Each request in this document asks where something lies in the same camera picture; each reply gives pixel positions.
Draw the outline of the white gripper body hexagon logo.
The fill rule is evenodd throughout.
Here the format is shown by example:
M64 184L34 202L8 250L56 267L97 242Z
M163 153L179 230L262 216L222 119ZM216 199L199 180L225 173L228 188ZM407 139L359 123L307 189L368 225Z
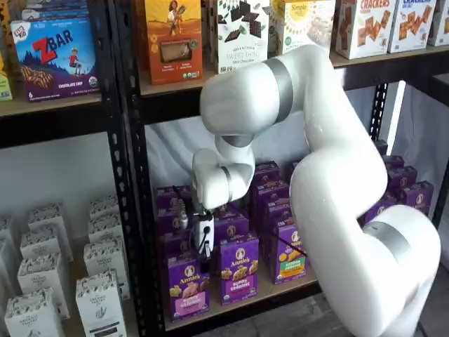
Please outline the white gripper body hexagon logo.
M211 213L194 214L192 228L192 239L195 249L201 255L202 246L205 241L209 241L210 245L214 246L214 217Z

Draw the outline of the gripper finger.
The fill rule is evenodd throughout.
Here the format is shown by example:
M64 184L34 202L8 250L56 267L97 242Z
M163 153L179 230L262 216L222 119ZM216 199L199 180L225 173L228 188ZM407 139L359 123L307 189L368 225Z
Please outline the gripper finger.
M202 246L201 251L201 273L209 273L210 263L212 261L213 248L207 240Z

